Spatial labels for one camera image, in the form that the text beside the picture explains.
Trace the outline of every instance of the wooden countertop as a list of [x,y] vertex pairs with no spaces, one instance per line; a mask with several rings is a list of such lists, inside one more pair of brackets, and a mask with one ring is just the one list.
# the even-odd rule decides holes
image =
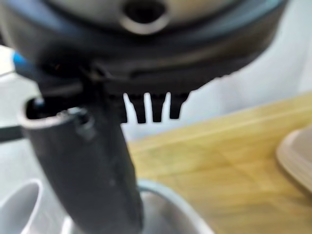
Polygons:
[[130,143],[138,177],[180,193],[217,234],[311,234],[312,196],[276,162],[312,93]]

